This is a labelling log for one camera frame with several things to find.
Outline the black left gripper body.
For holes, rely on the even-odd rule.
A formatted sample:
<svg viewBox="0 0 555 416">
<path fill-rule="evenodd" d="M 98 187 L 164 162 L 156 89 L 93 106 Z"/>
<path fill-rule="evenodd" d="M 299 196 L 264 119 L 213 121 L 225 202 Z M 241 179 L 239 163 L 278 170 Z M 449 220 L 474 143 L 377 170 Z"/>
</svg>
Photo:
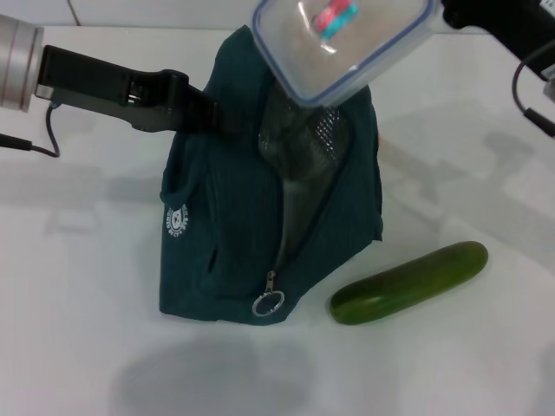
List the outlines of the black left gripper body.
<svg viewBox="0 0 555 416">
<path fill-rule="evenodd" d="M 189 80 L 176 71 L 132 70 L 47 45 L 38 85 L 50 91 L 37 92 L 38 97 L 124 120 L 142 132 L 184 132 L 192 125 Z"/>
</svg>

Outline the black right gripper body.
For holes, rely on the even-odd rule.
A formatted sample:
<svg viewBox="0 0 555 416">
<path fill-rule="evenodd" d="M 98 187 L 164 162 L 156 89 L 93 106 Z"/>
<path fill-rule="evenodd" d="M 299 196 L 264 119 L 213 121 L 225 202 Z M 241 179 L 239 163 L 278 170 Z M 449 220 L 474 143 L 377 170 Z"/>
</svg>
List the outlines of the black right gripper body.
<svg viewBox="0 0 555 416">
<path fill-rule="evenodd" d="M 554 39 L 554 2 L 540 0 L 442 0 L 453 29 L 485 30 L 520 60 Z"/>
</svg>

